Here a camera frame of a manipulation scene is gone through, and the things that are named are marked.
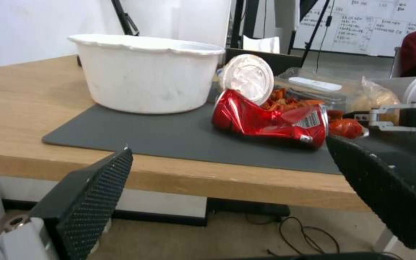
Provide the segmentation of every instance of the white plastic bowl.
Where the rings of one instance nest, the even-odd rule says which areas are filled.
[[[125,112],[176,113],[207,100],[218,46],[163,38],[81,34],[78,46],[91,93],[97,103]]]

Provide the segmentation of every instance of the floor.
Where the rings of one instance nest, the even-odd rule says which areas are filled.
[[[316,226],[332,234],[342,252],[370,251],[385,227],[372,213],[334,211],[291,207],[292,215],[303,225]],[[268,220],[249,216],[251,221]],[[192,227],[155,222],[114,219],[111,229],[100,239],[99,249],[90,260],[114,259],[229,259],[267,256],[267,250],[277,255],[296,255],[278,233],[276,222],[254,225],[244,214],[217,212],[208,214],[206,227]],[[283,226],[287,239],[306,254],[316,253],[305,244],[295,222]],[[334,252],[330,239],[309,232],[325,252]],[[404,260],[416,260],[416,251],[396,244],[394,253]]]

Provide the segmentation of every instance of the red food pieces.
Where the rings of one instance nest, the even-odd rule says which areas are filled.
[[[313,99],[298,101],[292,97],[287,97],[287,90],[280,88],[272,92],[269,99],[261,105],[261,108],[268,111],[286,112],[299,107],[310,107],[312,105],[320,105],[323,103],[323,101]]]
[[[344,112],[339,110],[327,112],[330,135],[339,135],[350,139],[360,137],[364,132],[364,127],[357,120],[343,118],[343,114]]]

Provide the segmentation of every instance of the can lid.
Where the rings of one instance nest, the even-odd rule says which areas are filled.
[[[262,105],[274,88],[274,74],[260,57],[242,54],[224,67],[220,84],[223,89],[236,90],[256,105]]]

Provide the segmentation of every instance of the white paper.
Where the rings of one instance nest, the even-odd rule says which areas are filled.
[[[279,37],[251,39],[243,36],[243,49],[248,51],[262,51],[270,53],[280,53]]]

